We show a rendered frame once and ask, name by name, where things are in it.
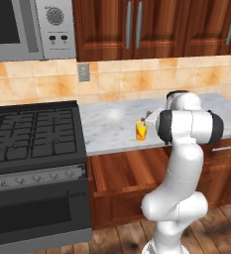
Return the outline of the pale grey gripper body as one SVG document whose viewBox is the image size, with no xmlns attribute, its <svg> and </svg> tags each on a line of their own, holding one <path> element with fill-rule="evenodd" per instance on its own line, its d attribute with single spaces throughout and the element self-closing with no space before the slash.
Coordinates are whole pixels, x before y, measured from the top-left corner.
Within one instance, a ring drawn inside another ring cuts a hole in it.
<svg viewBox="0 0 231 254">
<path fill-rule="evenodd" d="M 148 111 L 145 117 L 145 124 L 148 126 L 155 125 L 162 111 L 163 111 L 163 108 L 157 108 L 154 111 Z"/>
</svg>

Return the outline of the yellow and red smoothie cup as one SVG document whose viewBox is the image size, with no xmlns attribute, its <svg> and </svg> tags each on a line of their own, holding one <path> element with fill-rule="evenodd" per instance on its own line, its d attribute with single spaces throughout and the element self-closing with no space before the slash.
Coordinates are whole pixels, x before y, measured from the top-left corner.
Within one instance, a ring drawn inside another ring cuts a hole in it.
<svg viewBox="0 0 231 254">
<path fill-rule="evenodd" d="M 145 141 L 147 136 L 147 125 L 144 121 L 138 120 L 136 122 L 136 139 L 138 141 Z"/>
</svg>

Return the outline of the open wooden drawer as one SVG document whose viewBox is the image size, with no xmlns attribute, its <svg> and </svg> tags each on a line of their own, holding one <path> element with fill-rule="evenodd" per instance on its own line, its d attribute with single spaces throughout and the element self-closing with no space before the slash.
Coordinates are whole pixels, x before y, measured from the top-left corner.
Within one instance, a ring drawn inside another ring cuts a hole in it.
<svg viewBox="0 0 231 254">
<path fill-rule="evenodd" d="M 142 220 L 142 199 L 164 180 L 168 159 L 163 148 L 88 157 L 92 228 Z"/>
</svg>

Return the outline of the closed wooden drawer front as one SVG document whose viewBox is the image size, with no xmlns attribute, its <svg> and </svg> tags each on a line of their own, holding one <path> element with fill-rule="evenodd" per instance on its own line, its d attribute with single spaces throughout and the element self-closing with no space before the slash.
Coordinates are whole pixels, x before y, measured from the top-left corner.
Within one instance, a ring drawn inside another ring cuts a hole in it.
<svg viewBox="0 0 231 254">
<path fill-rule="evenodd" d="M 227 146 L 231 138 L 201 146 L 204 163 L 196 190 L 205 195 L 210 207 L 231 202 L 231 150 L 212 152 L 212 148 Z"/>
</svg>

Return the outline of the wooden cupboard door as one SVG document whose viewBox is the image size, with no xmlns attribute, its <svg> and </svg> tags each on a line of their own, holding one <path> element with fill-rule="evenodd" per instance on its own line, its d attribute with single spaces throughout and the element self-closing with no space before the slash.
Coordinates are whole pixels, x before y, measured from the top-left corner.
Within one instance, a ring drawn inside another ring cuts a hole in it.
<svg viewBox="0 0 231 254">
<path fill-rule="evenodd" d="M 79 62 L 129 60 L 125 47 L 127 3 L 134 0 L 72 0 L 76 59 Z"/>
<path fill-rule="evenodd" d="M 136 59 L 175 58 L 181 54 L 188 0 L 143 1 L 140 47 Z"/>
<path fill-rule="evenodd" d="M 231 0 L 190 0 L 184 55 L 227 55 L 226 38 L 231 23 Z"/>
</svg>

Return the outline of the black gas stove with oven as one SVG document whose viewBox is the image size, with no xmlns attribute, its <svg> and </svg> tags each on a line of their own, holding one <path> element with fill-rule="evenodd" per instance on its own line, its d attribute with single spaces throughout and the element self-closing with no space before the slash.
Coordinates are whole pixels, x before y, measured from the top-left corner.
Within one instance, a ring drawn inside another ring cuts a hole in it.
<svg viewBox="0 0 231 254">
<path fill-rule="evenodd" d="M 33 176 L 42 180 L 36 183 Z M 25 182 L 19 185 L 17 178 Z M 87 155 L 76 101 L 0 106 L 0 180 L 6 182 L 0 187 L 0 254 L 91 239 Z"/>
</svg>

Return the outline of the silver microwave oven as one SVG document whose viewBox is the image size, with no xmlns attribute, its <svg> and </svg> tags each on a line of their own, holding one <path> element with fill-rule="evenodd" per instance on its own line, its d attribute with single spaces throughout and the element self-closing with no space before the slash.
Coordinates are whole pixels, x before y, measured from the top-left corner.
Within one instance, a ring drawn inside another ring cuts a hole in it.
<svg viewBox="0 0 231 254">
<path fill-rule="evenodd" d="M 71 0 L 0 0 L 0 62 L 74 58 Z"/>
</svg>

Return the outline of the grey wall outlet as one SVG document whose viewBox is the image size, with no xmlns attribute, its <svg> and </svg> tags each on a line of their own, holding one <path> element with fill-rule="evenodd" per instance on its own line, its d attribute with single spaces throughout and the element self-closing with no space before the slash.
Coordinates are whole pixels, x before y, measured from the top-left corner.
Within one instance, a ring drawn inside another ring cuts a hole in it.
<svg viewBox="0 0 231 254">
<path fill-rule="evenodd" d="M 78 79 L 80 82 L 90 81 L 90 72 L 88 63 L 80 63 L 78 65 Z"/>
</svg>

